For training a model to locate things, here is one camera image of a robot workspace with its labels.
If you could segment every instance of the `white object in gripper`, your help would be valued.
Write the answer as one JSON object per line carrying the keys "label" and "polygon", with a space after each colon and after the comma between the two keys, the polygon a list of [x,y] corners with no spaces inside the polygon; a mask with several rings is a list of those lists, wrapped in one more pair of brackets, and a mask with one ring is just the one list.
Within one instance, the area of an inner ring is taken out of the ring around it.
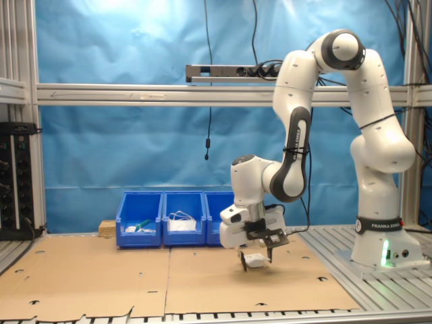
{"label": "white object in gripper", "polygon": [[269,258],[266,258],[261,253],[244,255],[244,260],[246,261],[247,266],[250,268],[264,267],[264,262],[270,261]]}

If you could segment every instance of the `cardboard sheet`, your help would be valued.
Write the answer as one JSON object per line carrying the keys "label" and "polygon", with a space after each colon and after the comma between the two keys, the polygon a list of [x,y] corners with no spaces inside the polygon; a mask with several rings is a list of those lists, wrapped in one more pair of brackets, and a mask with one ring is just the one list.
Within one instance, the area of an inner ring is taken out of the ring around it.
{"label": "cardboard sheet", "polygon": [[[172,248],[165,312],[230,313],[360,308],[300,238],[273,264],[244,272],[234,250]],[[251,247],[246,254],[266,250]]]}
{"label": "cardboard sheet", "polygon": [[115,238],[49,237],[0,277],[0,320],[163,316],[168,249],[118,250]]}

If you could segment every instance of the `franka emika robot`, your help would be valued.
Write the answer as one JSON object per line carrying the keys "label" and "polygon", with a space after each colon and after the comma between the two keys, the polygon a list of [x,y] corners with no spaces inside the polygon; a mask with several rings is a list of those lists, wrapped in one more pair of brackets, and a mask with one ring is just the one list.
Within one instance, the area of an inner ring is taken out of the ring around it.
{"label": "franka emika robot", "polygon": [[[351,259],[382,271],[426,266],[429,261],[423,259],[420,244],[403,228],[392,177],[412,165],[415,149],[395,116],[379,54],[365,49],[349,30],[324,34],[307,50],[293,51],[284,59],[273,95],[273,110],[286,129],[283,160],[245,155],[232,163],[235,198],[221,212],[222,246],[239,248],[259,240],[271,262],[273,248],[289,242],[284,207],[265,207],[264,195],[291,203],[304,193],[312,95],[319,74],[336,71],[346,79],[352,115],[362,133],[350,147],[359,187]],[[238,252],[246,270],[244,253]]]}

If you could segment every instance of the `blue bin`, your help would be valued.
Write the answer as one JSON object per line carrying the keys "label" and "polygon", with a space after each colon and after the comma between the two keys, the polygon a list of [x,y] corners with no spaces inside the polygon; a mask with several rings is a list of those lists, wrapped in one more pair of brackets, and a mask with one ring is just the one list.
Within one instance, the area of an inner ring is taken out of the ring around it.
{"label": "blue bin", "polygon": [[233,192],[205,192],[205,208],[207,210],[207,244],[221,245],[219,227],[221,211],[234,204]]}
{"label": "blue bin", "polygon": [[[196,231],[168,231],[170,213],[183,211],[196,220]],[[202,191],[165,192],[163,198],[163,244],[166,246],[205,245],[206,216]]]}
{"label": "blue bin", "polygon": [[[163,192],[125,192],[115,218],[117,245],[121,248],[160,246],[162,241]],[[155,232],[125,232],[128,226],[138,225],[146,219],[150,223],[143,228]]]}

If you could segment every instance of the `metal table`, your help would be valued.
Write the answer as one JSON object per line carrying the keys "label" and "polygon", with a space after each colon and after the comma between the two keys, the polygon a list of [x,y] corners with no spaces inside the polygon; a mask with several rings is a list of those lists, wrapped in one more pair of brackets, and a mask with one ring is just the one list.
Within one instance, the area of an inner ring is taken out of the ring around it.
{"label": "metal table", "polygon": [[[432,250],[432,236],[411,233],[426,254]],[[137,324],[150,322],[186,323],[432,323],[432,270],[399,271],[368,275],[361,280],[338,257],[338,251],[351,250],[354,226],[312,226],[301,238],[313,249],[331,274],[357,301],[360,310],[308,310],[301,312],[255,312],[215,314],[166,314],[164,317],[85,318],[70,324]],[[0,242],[0,270],[6,268],[29,244],[28,241]],[[0,324],[33,324],[31,321],[4,321]]]}

